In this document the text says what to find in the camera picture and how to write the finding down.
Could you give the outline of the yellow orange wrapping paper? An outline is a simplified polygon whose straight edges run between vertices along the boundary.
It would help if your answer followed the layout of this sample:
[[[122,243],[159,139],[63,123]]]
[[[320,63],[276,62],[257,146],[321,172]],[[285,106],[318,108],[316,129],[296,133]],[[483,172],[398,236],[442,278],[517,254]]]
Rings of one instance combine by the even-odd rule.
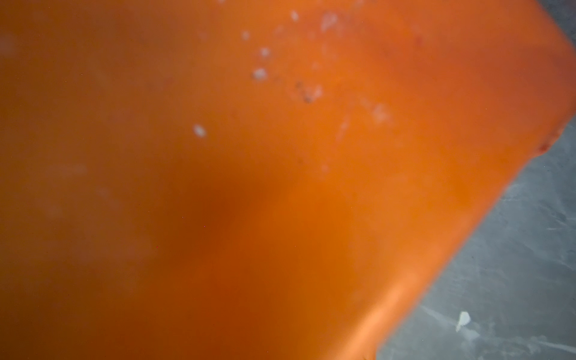
[[[536,1],[3,1],[1,357],[360,359],[574,114]]]

